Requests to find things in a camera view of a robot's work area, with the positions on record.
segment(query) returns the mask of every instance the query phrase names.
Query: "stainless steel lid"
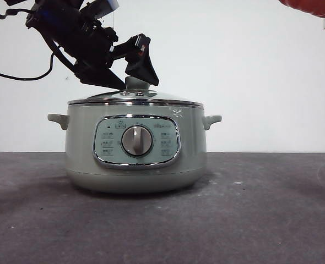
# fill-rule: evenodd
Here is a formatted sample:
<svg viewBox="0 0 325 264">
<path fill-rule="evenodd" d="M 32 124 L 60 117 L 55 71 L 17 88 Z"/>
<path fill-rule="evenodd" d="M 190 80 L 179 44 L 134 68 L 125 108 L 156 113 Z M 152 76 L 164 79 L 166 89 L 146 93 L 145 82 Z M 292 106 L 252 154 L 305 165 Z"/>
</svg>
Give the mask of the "stainless steel lid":
<svg viewBox="0 0 325 264">
<path fill-rule="evenodd" d="M 191 102 L 167 93 L 149 90 L 149 84 L 134 77 L 126 77 L 127 89 L 107 92 L 84 99 L 69 101 L 69 105 L 160 105 L 203 108 L 203 104 Z"/>
</svg>

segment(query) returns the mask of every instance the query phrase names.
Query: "knob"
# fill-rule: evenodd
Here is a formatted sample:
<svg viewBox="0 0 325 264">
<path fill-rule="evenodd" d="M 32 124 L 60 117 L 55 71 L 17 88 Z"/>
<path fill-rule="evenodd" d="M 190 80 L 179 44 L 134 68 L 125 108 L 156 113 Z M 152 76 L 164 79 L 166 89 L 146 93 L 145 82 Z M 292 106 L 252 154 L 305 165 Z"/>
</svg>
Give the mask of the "knob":
<svg viewBox="0 0 325 264">
<path fill-rule="evenodd" d="M 146 154 L 153 142 L 148 129 L 142 126 L 128 128 L 122 136 L 122 146 L 129 154 L 141 156 Z"/>
</svg>

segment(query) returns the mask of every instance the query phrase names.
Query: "metal rim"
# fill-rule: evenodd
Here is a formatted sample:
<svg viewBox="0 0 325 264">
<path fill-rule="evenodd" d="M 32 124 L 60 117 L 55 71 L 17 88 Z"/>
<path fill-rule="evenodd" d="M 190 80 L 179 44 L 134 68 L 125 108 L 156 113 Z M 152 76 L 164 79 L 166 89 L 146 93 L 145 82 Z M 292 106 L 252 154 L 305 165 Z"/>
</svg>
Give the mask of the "metal rim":
<svg viewBox="0 0 325 264">
<path fill-rule="evenodd" d="M 81 99 L 69 101 L 68 105 L 134 105 L 134 106 L 151 106 L 151 105 L 160 105 L 160 106 L 192 106 L 203 108 L 202 103 L 190 102 L 190 101 L 179 101 L 179 100 L 164 100 L 164 99 L 144 99 L 144 98 L 92 98 L 92 99 Z"/>
</svg>

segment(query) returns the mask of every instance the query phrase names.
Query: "lid knob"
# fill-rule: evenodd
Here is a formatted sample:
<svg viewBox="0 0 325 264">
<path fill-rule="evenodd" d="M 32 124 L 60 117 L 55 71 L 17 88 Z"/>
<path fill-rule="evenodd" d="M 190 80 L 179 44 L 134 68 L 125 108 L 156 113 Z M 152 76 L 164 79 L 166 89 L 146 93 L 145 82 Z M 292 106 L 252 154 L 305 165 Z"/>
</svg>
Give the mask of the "lid knob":
<svg viewBox="0 0 325 264">
<path fill-rule="evenodd" d="M 138 78 L 132 76 L 126 77 L 125 83 L 128 90 L 148 90 L 150 87 L 148 82 L 139 80 Z"/>
</svg>

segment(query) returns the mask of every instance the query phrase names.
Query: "electric cooker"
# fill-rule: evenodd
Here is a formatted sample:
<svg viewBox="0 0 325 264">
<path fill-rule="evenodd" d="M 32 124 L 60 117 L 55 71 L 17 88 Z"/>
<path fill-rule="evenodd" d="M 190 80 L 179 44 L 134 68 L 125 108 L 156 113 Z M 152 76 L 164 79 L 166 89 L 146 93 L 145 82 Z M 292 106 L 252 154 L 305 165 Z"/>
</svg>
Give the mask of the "electric cooker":
<svg viewBox="0 0 325 264">
<path fill-rule="evenodd" d="M 82 188 L 152 193 L 193 184 L 206 165 L 205 131 L 221 116 L 201 103 L 126 78 L 126 89 L 68 102 L 48 119 L 66 130 L 66 172 Z"/>
</svg>

